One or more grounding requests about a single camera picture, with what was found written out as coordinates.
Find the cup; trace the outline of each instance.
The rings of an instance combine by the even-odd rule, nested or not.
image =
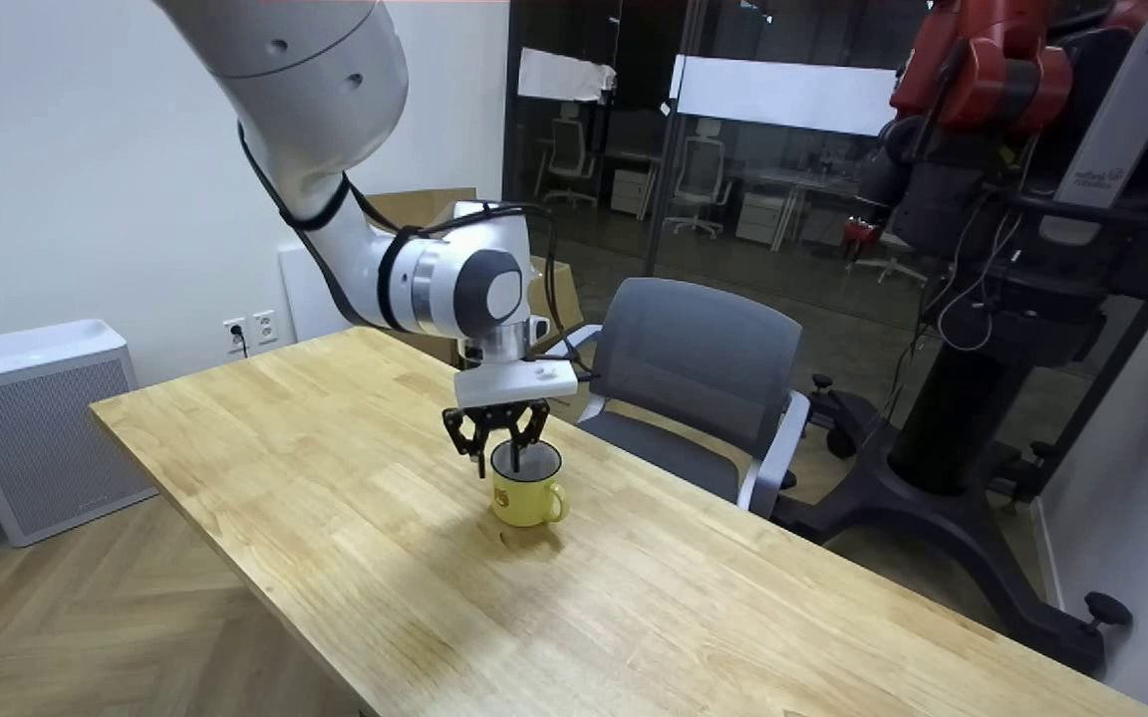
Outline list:
[[[567,490],[556,486],[561,454],[547,441],[511,441],[488,449],[488,512],[507,525],[547,525],[567,517]]]

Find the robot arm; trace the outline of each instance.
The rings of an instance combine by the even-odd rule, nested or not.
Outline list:
[[[511,408],[572,395],[567,363],[526,363],[530,237],[515,207],[463,202],[443,226],[374,233],[347,166],[399,124],[406,57],[382,0],[160,0],[237,113],[241,146],[349,323],[463,338],[456,415],[518,429]]]

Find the chair armrest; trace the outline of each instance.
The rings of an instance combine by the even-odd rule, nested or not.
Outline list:
[[[790,490],[786,478],[790,478],[790,462],[801,448],[805,424],[809,424],[809,399],[801,391],[790,391],[790,403],[778,419],[778,433],[771,433],[765,457],[749,470],[749,478],[738,490],[742,512],[761,514],[761,517],[771,514],[778,496]]]
[[[587,342],[597,342],[597,338],[601,338],[601,323],[581,323],[569,334],[556,334],[547,357],[569,357],[569,352],[581,352]]]

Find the wooden table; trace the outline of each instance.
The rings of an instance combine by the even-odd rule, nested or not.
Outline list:
[[[1145,712],[561,424],[569,517],[502,530],[446,395],[349,332],[95,415],[379,712]]]

